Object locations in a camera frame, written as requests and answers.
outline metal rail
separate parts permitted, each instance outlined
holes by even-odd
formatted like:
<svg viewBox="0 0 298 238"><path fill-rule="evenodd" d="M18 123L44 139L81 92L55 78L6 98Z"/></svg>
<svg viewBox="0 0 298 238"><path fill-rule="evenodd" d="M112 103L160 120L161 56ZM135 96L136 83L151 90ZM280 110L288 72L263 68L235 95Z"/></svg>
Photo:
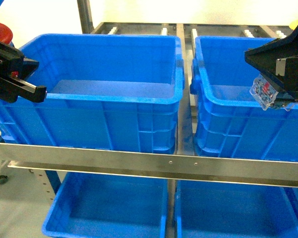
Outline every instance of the metal rail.
<svg viewBox="0 0 298 238"><path fill-rule="evenodd" d="M188 65L186 61L185 37L183 24L176 25L177 36L181 39L181 49L184 66L185 87L178 112L178 155L194 155L192 116L190 107L190 91Z"/></svg>
<svg viewBox="0 0 298 238"><path fill-rule="evenodd" d="M279 38L279 36L276 34L276 32L274 32L268 26L259 26L259 28L260 28L260 31L262 31L263 33L265 33L267 35L267 37Z"/></svg>
<svg viewBox="0 0 298 238"><path fill-rule="evenodd" d="M298 187L295 162L5 143L0 143L0 157L18 168Z"/></svg>
<svg viewBox="0 0 298 238"><path fill-rule="evenodd" d="M191 42L192 42L192 54L193 57L195 56L195 38L198 37L198 31L197 29L193 28L191 30Z"/></svg>

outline white roller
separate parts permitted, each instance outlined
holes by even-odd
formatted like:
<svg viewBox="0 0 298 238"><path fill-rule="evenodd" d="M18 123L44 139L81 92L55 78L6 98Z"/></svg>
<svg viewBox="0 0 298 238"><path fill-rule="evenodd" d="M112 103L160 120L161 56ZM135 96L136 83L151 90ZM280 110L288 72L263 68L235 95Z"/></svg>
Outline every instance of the white roller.
<svg viewBox="0 0 298 238"><path fill-rule="evenodd" d="M198 31L197 31L197 29L192 29L192 38L193 38L193 40L195 40L195 38L197 38L198 37Z"/></svg>
<svg viewBox="0 0 298 238"><path fill-rule="evenodd" d="M117 31L118 31L118 27L114 26L113 28L111 28L111 30L108 33L108 35L114 35L114 34L116 34Z"/></svg>
<svg viewBox="0 0 298 238"><path fill-rule="evenodd" d="M276 31L276 34L279 36L279 38L283 39L285 37L287 37L282 31Z"/></svg>
<svg viewBox="0 0 298 238"><path fill-rule="evenodd" d="M161 30L161 35L162 36L167 36L168 35L168 29L166 27L163 27Z"/></svg>
<svg viewBox="0 0 298 238"><path fill-rule="evenodd" d="M253 34L249 30L244 30L243 32L244 32L246 37L254 38Z"/></svg>

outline gray floor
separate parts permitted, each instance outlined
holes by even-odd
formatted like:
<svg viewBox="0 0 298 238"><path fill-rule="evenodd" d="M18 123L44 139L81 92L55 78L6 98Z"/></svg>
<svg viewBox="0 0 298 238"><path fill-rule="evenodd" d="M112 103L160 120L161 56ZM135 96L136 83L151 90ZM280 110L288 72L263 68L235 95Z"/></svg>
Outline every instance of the gray floor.
<svg viewBox="0 0 298 238"><path fill-rule="evenodd" d="M1 174L9 181L0 185L0 238L46 237L41 226L50 205L35 175L7 167Z"/></svg>

